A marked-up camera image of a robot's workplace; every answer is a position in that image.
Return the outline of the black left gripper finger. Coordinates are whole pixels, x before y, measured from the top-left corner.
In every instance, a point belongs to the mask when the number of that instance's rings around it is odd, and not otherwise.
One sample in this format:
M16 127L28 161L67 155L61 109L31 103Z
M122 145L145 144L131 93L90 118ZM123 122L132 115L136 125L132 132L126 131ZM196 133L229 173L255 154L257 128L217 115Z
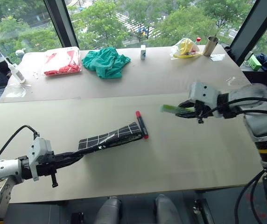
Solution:
M83 155L71 157L68 155L55 155L55 167L67 167L81 160Z
M56 154L55 159L82 157L86 154L90 154L90 153L93 153L93 152L96 152L99 150L102 150L102 146L93 146L90 148L77 150L76 152L67 152L67 153Z

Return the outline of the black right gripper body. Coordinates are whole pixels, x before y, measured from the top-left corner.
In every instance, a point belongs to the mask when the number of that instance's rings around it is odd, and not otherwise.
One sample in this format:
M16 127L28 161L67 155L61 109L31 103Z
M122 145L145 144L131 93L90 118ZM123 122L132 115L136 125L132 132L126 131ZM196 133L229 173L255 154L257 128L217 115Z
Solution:
M194 115L199 124L204 123L204 119L213 116L214 108L210 108L204 102L196 100L194 104Z

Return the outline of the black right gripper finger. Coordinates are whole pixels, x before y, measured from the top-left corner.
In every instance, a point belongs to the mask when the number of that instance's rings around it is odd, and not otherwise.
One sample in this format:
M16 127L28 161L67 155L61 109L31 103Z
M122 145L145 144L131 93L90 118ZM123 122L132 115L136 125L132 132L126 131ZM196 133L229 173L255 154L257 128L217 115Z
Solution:
M179 111L175 115L181 118L196 118L197 117L194 111Z
M195 103L190 102L189 100L186 100L178 105L178 107L181 108L194 108Z

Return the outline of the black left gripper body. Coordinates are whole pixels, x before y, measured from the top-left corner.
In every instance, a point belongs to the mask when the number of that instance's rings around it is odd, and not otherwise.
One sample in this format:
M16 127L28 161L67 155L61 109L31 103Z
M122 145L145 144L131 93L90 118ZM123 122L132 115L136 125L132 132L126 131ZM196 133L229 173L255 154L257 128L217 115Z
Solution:
M36 166L37 174L38 176L51 176L52 180L52 187L55 188L58 186L57 180L56 180L56 160L54 151L51 151L50 154L47 154L47 159L44 162L40 162L38 166Z

